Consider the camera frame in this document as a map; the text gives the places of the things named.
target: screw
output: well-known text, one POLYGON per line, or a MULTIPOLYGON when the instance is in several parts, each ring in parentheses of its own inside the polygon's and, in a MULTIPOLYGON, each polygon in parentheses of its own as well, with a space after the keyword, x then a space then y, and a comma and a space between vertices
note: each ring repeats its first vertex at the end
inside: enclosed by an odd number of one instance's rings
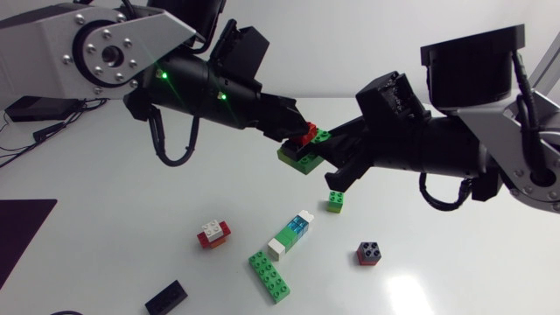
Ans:
POLYGON ((122 43, 125 47, 130 48, 132 46, 132 41, 130 38, 125 38, 124 42, 122 43))
POLYGON ((124 14, 119 13, 116 15, 116 22, 122 23, 124 21, 126 21, 126 17, 124 16, 124 14))
POLYGON ((94 74, 95 75, 102 75, 103 74, 103 69, 100 66, 96 66, 94 68, 94 74))
POLYGON ((72 59, 72 57, 70 57, 70 55, 64 55, 62 56, 62 63, 65 65, 69 65, 71 63, 73 63, 74 60, 72 59))
POLYGON ((86 51, 88 53, 95 53, 95 52, 97 52, 97 48, 95 48, 95 46, 93 44, 87 44, 86 51))
POLYGON ((101 35, 103 36, 104 39, 111 39, 111 37, 113 36, 113 35, 111 35, 111 31, 107 30, 107 29, 103 30, 101 35))
POLYGON ((523 193, 525 194, 531 194, 533 193, 533 187, 526 185, 525 187, 523 187, 523 193))
POLYGON ((86 23, 86 19, 81 14, 76 14, 73 20, 77 25, 84 25, 84 23, 86 23))
POLYGON ((557 192, 549 192, 547 197, 549 197, 550 200, 556 200, 558 198, 558 194, 557 192))

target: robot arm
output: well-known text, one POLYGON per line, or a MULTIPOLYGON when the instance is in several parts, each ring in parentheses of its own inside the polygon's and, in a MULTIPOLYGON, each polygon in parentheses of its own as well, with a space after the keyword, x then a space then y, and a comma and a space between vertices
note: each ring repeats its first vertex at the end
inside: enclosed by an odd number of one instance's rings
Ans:
MULTIPOLYGON (((344 192, 379 166, 421 172, 420 190, 440 210, 456 209, 471 192, 486 201, 505 183, 522 203, 559 213, 560 107, 530 90, 516 52, 523 46, 524 28, 517 25, 423 47, 430 98, 445 117, 431 117, 404 74, 372 81, 356 95, 361 117, 331 130, 329 140, 308 144, 338 168, 325 175, 329 187, 344 192), (511 90, 512 62, 521 92, 511 90), (426 173, 465 178, 458 202, 433 199, 426 173)), ((547 65, 560 60, 555 50, 547 65)), ((558 66, 548 69, 537 76, 546 80, 534 84, 554 85, 558 66)))
POLYGON ((257 128, 276 141, 307 133, 295 100, 261 93, 255 75, 269 42, 255 28, 238 30, 230 20, 210 60, 196 56, 209 47, 225 0, 150 0, 127 10, 82 3, 0 21, 0 93, 124 99, 136 119, 150 123, 156 153, 169 166, 192 155, 200 118, 257 128), (197 41, 203 46, 195 49, 197 41), (177 161, 165 155, 154 104, 194 116, 190 145, 177 161))
POLYGON ((196 31, 165 10, 63 3, 0 21, 0 92, 122 99, 135 77, 196 31))

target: small green lego brick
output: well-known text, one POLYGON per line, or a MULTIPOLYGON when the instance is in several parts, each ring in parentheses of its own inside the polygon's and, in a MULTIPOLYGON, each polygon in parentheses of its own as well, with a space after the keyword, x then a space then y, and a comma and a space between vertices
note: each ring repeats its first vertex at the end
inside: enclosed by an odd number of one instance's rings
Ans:
POLYGON ((330 138, 331 138, 331 134, 328 131, 324 131, 317 128, 317 135, 313 138, 313 140, 311 140, 311 142, 313 144, 318 144, 330 138))
POLYGON ((286 247, 286 253, 298 241, 298 233, 294 232, 290 227, 285 227, 274 238, 286 247))
POLYGON ((278 274, 276 268, 270 262, 269 257, 259 250, 248 259, 253 270, 261 278, 262 284, 274 299, 275 303, 282 301, 290 294, 288 284, 278 274))
POLYGON ((339 214, 342 210, 342 205, 344 203, 344 193, 331 191, 329 194, 329 205, 326 208, 327 211, 339 214))

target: black lego brick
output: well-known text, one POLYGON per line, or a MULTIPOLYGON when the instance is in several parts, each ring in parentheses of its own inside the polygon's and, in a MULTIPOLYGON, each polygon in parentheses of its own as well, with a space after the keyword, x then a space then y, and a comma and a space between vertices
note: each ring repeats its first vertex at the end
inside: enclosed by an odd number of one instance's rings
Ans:
POLYGON ((165 315, 188 295, 179 283, 175 280, 167 288, 159 292, 153 299, 146 303, 146 309, 150 315, 165 315))

